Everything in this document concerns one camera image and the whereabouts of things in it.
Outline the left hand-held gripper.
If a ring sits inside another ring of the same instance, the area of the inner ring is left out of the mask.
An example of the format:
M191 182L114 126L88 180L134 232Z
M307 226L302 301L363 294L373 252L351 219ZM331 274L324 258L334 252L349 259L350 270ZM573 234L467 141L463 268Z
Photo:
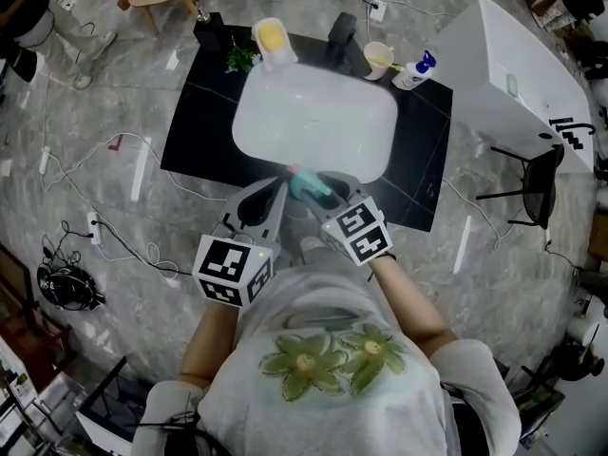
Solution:
M275 274L278 234L288 196L281 178L252 183L231 198L221 223L200 238L192 277L212 301L249 308Z

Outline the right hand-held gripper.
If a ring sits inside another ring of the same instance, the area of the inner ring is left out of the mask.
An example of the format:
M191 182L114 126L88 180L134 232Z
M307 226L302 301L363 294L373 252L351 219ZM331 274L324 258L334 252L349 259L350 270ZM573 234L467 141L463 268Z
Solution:
M305 196L303 202L322 224L321 240L357 266L387 253L392 241L384 214L372 197L364 199L360 181L340 172L319 172L317 176L331 193ZM351 206L338 215L339 205Z

